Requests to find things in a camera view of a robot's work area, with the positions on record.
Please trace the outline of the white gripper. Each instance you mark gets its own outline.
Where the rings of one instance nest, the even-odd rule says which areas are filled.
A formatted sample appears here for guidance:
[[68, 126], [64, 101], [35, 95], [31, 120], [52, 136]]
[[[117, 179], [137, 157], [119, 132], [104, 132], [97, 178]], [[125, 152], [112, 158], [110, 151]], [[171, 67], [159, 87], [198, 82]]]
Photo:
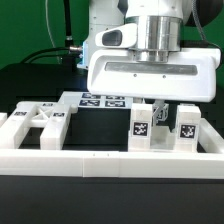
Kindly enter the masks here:
[[182, 48], [178, 23], [129, 23], [102, 31], [91, 57], [88, 90], [97, 95], [209, 102], [216, 92], [217, 48]]

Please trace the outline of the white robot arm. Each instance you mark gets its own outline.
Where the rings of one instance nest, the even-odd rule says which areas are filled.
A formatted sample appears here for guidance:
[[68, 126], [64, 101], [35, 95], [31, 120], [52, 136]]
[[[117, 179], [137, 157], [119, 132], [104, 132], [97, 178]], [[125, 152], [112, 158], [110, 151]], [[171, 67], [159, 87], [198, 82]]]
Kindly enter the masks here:
[[203, 27], [223, 6], [223, 0], [90, 0], [88, 90], [152, 99], [153, 121], [166, 100], [213, 100], [223, 53]]

